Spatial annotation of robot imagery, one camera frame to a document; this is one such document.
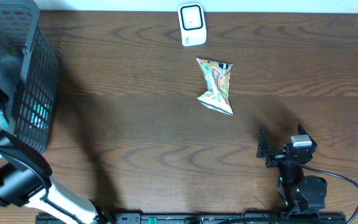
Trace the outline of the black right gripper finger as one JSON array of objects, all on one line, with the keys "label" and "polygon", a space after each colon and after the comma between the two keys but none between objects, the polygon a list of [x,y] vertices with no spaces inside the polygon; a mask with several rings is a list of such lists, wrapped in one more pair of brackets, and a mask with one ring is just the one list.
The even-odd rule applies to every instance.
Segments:
[{"label": "black right gripper finger", "polygon": [[309,136],[309,134],[306,132],[306,130],[304,129],[304,127],[301,124],[298,124],[297,128],[298,128],[298,135]]},{"label": "black right gripper finger", "polygon": [[257,158],[266,158],[270,154],[270,146],[267,136],[263,129],[259,132],[259,144],[257,148]]}]

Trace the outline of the yellow snack chip bag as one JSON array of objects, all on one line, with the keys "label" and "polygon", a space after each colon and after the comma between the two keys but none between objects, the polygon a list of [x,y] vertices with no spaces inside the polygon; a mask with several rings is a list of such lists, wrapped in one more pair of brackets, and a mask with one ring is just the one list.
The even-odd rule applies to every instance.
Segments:
[{"label": "yellow snack chip bag", "polygon": [[207,85],[207,91],[197,97],[205,107],[233,116],[229,101],[229,80],[232,64],[196,58]]}]

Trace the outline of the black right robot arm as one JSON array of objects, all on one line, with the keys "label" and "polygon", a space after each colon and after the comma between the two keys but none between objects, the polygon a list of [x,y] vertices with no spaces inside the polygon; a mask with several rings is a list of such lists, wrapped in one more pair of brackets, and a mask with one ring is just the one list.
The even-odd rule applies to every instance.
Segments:
[{"label": "black right robot arm", "polygon": [[317,214],[325,208],[327,182],[315,175],[304,175],[304,165],[312,160],[317,143],[298,125],[298,134],[281,151],[270,148],[267,135],[260,130],[257,157],[265,159],[267,168],[276,167],[279,171],[278,191],[285,200],[282,218],[301,214]]}]

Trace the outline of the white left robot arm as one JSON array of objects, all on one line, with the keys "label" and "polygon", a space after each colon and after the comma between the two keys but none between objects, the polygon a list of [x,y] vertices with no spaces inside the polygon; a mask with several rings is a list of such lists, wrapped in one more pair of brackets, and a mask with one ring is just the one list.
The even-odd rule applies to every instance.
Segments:
[{"label": "white left robot arm", "polygon": [[[0,89],[0,108],[8,100]],[[36,208],[63,223],[113,223],[94,202],[56,181],[44,157],[0,125],[0,206]]]}]

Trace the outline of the white barcode scanner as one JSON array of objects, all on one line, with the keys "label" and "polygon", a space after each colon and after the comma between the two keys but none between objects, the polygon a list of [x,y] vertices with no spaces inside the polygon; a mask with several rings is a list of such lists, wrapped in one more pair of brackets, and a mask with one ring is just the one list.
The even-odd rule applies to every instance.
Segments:
[{"label": "white barcode scanner", "polygon": [[206,42],[206,22],[201,4],[194,2],[179,6],[178,20],[183,46],[202,45]]}]

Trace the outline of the grey plastic shopping basket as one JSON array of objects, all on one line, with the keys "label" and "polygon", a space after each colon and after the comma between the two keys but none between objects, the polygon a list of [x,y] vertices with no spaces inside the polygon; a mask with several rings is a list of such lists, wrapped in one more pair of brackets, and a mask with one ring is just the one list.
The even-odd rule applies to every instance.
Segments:
[{"label": "grey plastic shopping basket", "polygon": [[43,154],[48,147],[60,68],[34,1],[0,1],[0,111],[5,129]]}]

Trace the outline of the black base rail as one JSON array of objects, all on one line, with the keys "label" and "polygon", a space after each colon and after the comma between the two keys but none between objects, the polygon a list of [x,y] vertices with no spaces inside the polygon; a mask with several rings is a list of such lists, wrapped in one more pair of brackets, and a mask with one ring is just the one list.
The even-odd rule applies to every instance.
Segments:
[{"label": "black base rail", "polygon": [[226,214],[187,214],[187,215],[159,215],[159,214],[138,214],[138,213],[117,213],[113,216],[116,224],[219,224],[219,223],[334,223],[343,224],[346,222],[344,215],[337,214],[312,214],[293,215],[290,218],[248,212],[243,215]]}]

